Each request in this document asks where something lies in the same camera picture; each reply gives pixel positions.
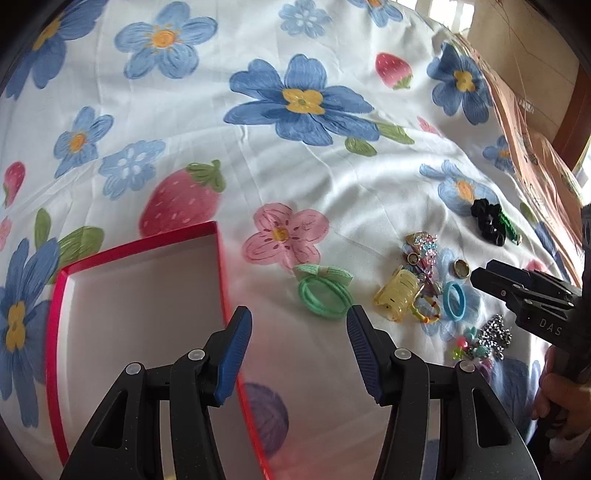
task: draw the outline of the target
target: hair clip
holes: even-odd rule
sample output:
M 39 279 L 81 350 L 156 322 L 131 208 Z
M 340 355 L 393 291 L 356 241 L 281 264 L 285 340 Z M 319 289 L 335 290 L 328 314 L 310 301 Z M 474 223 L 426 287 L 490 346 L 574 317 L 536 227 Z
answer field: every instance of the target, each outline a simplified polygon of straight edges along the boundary
M 413 305 L 423 285 L 409 270 L 398 267 L 392 278 L 374 295 L 374 304 L 384 307 L 385 317 L 391 322 L 400 322 Z

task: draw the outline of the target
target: ring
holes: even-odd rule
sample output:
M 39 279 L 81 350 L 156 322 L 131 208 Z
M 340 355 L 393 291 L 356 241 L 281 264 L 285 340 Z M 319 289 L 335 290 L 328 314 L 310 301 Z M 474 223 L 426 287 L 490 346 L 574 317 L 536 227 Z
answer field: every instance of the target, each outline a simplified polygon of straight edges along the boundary
M 419 257 L 418 253 L 416 252 L 410 252 L 407 255 L 407 262 L 409 263 L 409 265 L 417 265 L 419 260 L 421 260 L 421 257 Z
M 470 265 L 462 259 L 458 259 L 453 263 L 453 271 L 457 278 L 467 278 L 470 275 Z
M 459 298 L 459 305 L 457 306 L 456 312 L 453 311 L 452 305 L 449 301 L 452 289 L 456 291 Z M 445 288 L 443 289 L 443 310 L 454 322 L 460 321 L 466 314 L 466 296 L 464 295 L 462 286 L 458 282 L 451 281 L 446 283 Z
M 310 284 L 314 282 L 324 285 L 330 292 L 332 292 L 343 304 L 342 309 L 332 309 L 320 301 L 310 290 Z M 344 317 L 347 314 L 350 306 L 353 304 L 353 297 L 344 285 L 329 280 L 328 278 L 318 277 L 316 275 L 310 275 L 308 277 L 302 278 L 298 285 L 298 292 L 304 305 L 306 305 L 316 315 L 327 318 L 340 319 Z

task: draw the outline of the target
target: strawberry print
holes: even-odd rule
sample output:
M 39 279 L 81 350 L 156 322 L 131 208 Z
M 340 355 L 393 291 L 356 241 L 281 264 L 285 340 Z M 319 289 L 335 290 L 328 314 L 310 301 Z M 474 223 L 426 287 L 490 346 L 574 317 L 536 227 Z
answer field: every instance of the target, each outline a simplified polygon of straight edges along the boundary
M 392 90 L 410 88 L 413 71 L 403 59 L 389 53 L 378 53 L 375 57 L 375 70 L 386 87 Z
M 12 222 L 10 218 L 6 217 L 2 223 L 0 223 L 0 252 L 4 250 L 4 247 L 6 246 L 6 239 L 8 238 L 11 228 Z
M 437 128 L 432 126 L 429 122 L 427 122 L 424 118 L 418 116 L 417 120 L 418 120 L 419 126 L 421 127 L 421 130 L 423 130 L 424 132 L 429 132 L 430 134 L 439 135 L 440 137 L 443 138 L 443 135 L 441 134 L 441 132 Z
M 166 177 L 152 192 L 139 219 L 141 236 L 151 236 L 210 220 L 226 182 L 220 161 L 191 163 Z
M 10 165 L 4 173 L 4 206 L 10 207 L 21 188 L 22 181 L 25 179 L 25 165 L 22 162 L 15 162 Z

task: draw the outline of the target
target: blue hair tie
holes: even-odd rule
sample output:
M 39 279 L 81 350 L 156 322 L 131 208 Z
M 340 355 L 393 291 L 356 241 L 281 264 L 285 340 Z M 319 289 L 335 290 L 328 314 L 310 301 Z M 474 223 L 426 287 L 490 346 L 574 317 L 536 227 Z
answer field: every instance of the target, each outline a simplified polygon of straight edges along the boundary
M 452 289 L 456 291 L 459 298 L 459 304 L 457 305 L 455 312 L 453 311 L 452 305 L 450 303 L 450 294 Z M 464 289 L 456 281 L 447 282 L 445 284 L 445 288 L 443 289 L 443 310 L 454 322 L 459 322 L 466 314 L 466 296 L 464 295 Z

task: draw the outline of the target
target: pile of hair accessories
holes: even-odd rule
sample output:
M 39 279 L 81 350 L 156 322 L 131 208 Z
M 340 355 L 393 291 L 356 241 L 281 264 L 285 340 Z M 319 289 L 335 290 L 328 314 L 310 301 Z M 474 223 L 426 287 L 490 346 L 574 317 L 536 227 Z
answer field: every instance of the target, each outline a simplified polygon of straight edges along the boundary
M 506 237 L 515 245 L 521 243 L 521 235 L 517 233 L 498 203 L 492 205 L 487 199 L 474 200 L 470 212 L 477 218 L 478 228 L 485 240 L 499 247 L 505 245 Z
M 512 335 L 503 325 L 503 317 L 494 315 L 483 328 L 467 328 L 457 339 L 457 348 L 452 352 L 454 360 L 484 360 L 492 354 L 497 360 L 503 360 L 503 350 L 511 344 Z
M 300 299 L 313 313 L 330 319 L 341 319 L 347 314 L 353 304 L 353 297 L 347 290 L 353 275 L 342 268 L 314 264 L 296 265 L 293 273 L 299 281 Z M 338 307 L 328 306 L 316 297 L 310 288 L 312 285 L 332 294 L 337 300 Z
M 466 314 L 466 296 L 461 283 L 442 284 L 433 280 L 433 267 L 437 261 L 437 235 L 417 232 L 405 237 L 402 251 L 408 265 L 393 273 L 392 278 L 374 295 L 374 304 L 392 322 L 401 322 L 410 311 L 422 323 L 434 323 L 441 318 L 441 310 L 453 322 Z M 470 266 L 458 259 L 453 264 L 457 278 L 466 278 Z

